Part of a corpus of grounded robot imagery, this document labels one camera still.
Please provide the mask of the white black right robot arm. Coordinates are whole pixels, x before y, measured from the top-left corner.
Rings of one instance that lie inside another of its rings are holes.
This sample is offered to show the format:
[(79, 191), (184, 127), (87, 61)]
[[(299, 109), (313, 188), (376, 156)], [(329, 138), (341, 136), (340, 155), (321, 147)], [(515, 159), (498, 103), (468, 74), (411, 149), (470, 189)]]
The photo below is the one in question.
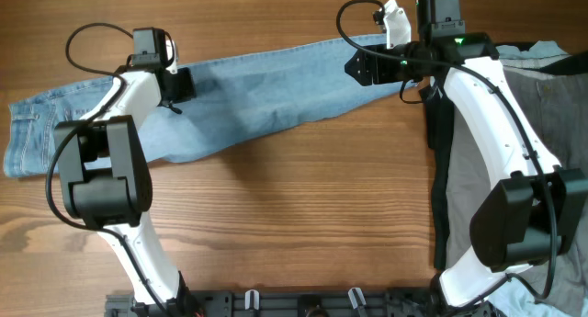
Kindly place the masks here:
[(380, 45), (358, 46), (345, 71), (363, 86), (429, 78), (422, 98), (447, 99), (464, 118), (491, 190), (469, 226), (470, 248), (424, 294), (430, 316), (484, 311), (490, 295), (533, 266), (554, 277), (587, 199), (587, 178), (564, 169), (535, 134), (511, 92), (490, 37), (469, 33), (459, 0), (415, 0), (411, 25), (395, 1), (373, 17)]

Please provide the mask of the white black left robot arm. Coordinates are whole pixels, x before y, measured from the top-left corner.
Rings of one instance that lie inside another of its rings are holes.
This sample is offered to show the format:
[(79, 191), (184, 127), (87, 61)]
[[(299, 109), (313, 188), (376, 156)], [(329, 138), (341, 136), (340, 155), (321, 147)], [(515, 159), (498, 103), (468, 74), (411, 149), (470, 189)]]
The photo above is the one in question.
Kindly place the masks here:
[(158, 107), (175, 113), (195, 96), (191, 74), (177, 67), (175, 42), (160, 28), (129, 32), (133, 52), (110, 73), (112, 86), (78, 120), (54, 129), (46, 174), (50, 210), (63, 223), (96, 232), (133, 287), (138, 316), (202, 316), (180, 271), (164, 251), (149, 209), (153, 184), (138, 130)]

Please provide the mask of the light blue denim jeans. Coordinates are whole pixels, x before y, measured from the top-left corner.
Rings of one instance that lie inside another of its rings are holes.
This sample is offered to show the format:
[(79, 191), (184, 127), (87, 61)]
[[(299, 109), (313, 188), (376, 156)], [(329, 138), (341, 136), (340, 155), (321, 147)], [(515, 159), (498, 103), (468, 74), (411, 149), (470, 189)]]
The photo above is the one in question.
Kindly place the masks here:
[[(362, 86), (345, 73), (355, 49), (342, 39), (188, 65), (197, 95), (151, 112), (139, 130), (147, 161), (187, 163), (237, 143), (335, 118), (394, 95), (401, 84)], [(57, 123), (79, 119), (112, 86), (109, 77), (64, 85), (10, 105), (8, 177), (43, 175)]]

